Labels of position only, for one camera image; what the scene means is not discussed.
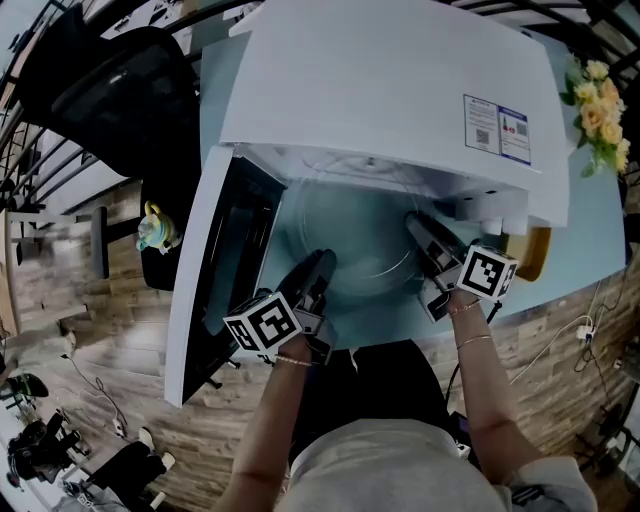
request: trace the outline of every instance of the flower bouquet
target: flower bouquet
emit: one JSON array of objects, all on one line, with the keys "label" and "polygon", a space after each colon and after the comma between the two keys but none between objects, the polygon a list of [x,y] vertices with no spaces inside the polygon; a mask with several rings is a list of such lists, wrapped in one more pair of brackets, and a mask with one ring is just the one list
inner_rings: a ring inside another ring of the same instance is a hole
[{"label": "flower bouquet", "polygon": [[625,105],[608,73],[609,67],[603,62],[590,60],[585,68],[572,56],[565,74],[567,91],[560,93],[565,104],[580,109],[573,122],[581,133],[578,147],[589,143],[593,148],[583,177],[598,174],[605,166],[623,172],[628,164],[630,144],[622,138],[620,126]]}]

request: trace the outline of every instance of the person's left arm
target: person's left arm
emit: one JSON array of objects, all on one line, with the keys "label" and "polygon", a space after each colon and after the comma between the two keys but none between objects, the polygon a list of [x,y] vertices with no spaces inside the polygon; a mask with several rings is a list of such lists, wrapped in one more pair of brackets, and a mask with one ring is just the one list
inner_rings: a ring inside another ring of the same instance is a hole
[{"label": "person's left arm", "polygon": [[[306,338],[283,345],[281,355],[309,362]],[[245,430],[231,479],[215,512],[272,511],[287,469],[307,367],[277,360],[260,404]]]}]

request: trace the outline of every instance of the shirt sleeve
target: shirt sleeve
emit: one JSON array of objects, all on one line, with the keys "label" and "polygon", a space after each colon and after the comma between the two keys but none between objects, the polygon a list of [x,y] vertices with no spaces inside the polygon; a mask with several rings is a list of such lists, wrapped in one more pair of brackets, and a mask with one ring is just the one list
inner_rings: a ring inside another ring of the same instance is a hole
[{"label": "shirt sleeve", "polygon": [[572,457],[526,464],[498,488],[512,512],[597,512],[596,498]]}]

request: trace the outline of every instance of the sticker label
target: sticker label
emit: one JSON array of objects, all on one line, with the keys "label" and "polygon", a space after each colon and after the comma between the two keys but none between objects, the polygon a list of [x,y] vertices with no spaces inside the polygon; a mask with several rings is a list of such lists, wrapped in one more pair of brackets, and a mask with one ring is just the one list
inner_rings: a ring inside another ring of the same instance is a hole
[{"label": "sticker label", "polygon": [[531,165],[529,122],[527,116],[505,107],[500,112],[500,154],[516,162]]},{"label": "sticker label", "polygon": [[531,165],[527,116],[474,96],[463,97],[465,146]]},{"label": "sticker label", "polygon": [[465,146],[500,154],[498,105],[464,95]]}]

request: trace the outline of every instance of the person's right arm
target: person's right arm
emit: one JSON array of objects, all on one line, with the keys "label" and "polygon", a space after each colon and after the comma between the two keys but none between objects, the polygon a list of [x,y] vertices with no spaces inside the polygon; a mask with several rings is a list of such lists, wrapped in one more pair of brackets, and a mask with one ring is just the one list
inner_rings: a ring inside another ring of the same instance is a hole
[{"label": "person's right arm", "polygon": [[480,305],[464,309],[475,300],[468,292],[454,290],[448,309],[458,346],[471,443],[487,479],[502,484],[515,471],[543,455],[516,424],[509,380],[493,340],[482,338],[464,344],[491,334]]}]

